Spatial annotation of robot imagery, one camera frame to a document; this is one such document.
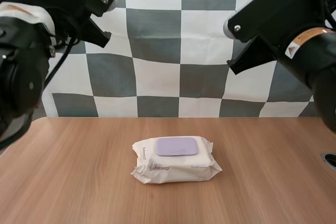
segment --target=brand logo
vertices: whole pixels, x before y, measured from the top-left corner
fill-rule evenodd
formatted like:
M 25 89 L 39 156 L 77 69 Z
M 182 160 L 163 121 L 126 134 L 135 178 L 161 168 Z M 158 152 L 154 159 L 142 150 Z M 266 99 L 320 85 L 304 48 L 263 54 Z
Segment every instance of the brand logo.
M 157 166 L 152 166 L 152 167 L 149 167 L 149 170 L 152 171 L 152 170 L 169 170 L 169 167 L 157 167 Z
M 142 158 L 146 160 L 146 147 L 142 148 Z

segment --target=black cable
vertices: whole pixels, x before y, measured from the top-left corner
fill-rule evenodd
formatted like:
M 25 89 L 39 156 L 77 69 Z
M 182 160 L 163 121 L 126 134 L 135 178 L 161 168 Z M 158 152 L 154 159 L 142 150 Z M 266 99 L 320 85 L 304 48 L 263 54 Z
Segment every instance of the black cable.
M 72 37 L 70 40 L 70 43 L 67 47 L 67 50 L 65 51 L 65 53 L 62 55 L 62 57 L 60 58 L 59 62 L 57 62 L 56 66 L 54 67 L 54 69 L 52 70 L 52 72 L 48 75 L 45 83 L 44 83 L 44 88 L 46 88 L 49 84 L 49 82 L 52 80 L 52 78 L 54 77 L 54 75 L 56 74 L 56 72 L 58 71 L 58 69 L 62 66 L 63 62 L 66 60 L 66 58 L 68 57 L 73 45 L 75 44 L 76 41 L 76 37 Z
M 22 127 L 14 135 L 12 135 L 12 136 L 10 136 L 10 137 L 8 137 L 5 140 L 0 142 L 0 150 L 3 149 L 3 148 L 6 148 L 9 145 L 11 145 L 16 140 L 21 138 L 24 134 L 26 134 L 26 132 L 28 131 L 28 129 L 31 125 L 32 119 L 33 119 L 33 112 L 27 116 L 26 121 L 24 122 Z

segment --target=fabric backdrop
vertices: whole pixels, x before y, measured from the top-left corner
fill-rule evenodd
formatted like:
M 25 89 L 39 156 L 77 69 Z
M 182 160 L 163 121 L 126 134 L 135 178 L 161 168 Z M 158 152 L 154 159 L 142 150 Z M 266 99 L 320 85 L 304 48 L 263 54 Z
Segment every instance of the fabric backdrop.
M 244 45 L 227 39 L 223 24 L 247 1 L 119 0 L 93 17 L 111 41 L 72 50 L 43 94 L 46 115 L 317 115 L 310 91 L 279 63 L 237 76 L 229 69 Z

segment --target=warning label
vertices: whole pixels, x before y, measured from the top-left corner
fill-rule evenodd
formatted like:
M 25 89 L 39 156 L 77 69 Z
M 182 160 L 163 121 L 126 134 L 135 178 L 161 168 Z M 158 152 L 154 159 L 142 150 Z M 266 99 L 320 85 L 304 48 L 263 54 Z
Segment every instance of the warning label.
M 285 51 L 285 55 L 287 55 L 290 59 L 293 59 L 295 53 L 299 50 L 299 48 L 306 43 L 311 38 L 318 36 L 320 34 L 333 33 L 332 30 L 329 30 L 324 27 L 315 27 L 311 28 L 307 31 L 304 31 L 300 35 L 298 35 L 287 47 Z
M 293 51 L 294 51 L 295 47 L 289 47 L 288 50 L 289 50 L 289 53 L 292 54 Z

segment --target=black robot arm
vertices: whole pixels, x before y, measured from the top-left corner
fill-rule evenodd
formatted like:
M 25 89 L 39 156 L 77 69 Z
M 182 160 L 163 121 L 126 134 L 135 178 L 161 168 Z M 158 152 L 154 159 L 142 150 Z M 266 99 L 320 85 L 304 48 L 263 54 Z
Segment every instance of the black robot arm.
M 81 40 L 104 47 L 111 34 L 90 19 L 112 10 L 117 0 L 0 0 L 0 148 L 29 128 L 44 88 Z M 48 60 L 67 47 L 47 76 Z M 9 132 L 17 118 L 23 123 Z
M 224 33 L 247 42 L 228 64 L 235 74 L 278 60 L 313 93 L 336 132 L 336 0 L 252 0 L 229 18 Z

